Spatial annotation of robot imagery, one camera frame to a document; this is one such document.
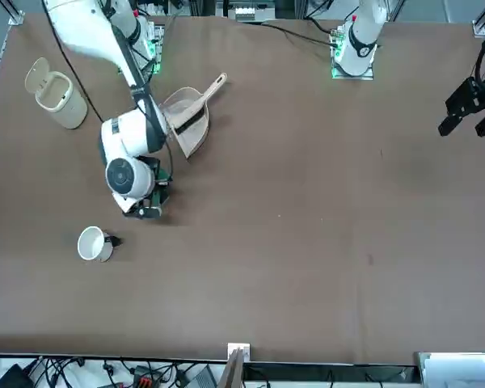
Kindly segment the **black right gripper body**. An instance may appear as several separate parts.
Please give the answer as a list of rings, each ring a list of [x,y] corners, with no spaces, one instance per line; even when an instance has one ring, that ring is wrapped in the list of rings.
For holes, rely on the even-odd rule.
[[[137,160],[142,163],[141,186],[144,189],[142,198],[150,196],[162,186],[160,179],[161,163],[158,158],[140,156]]]

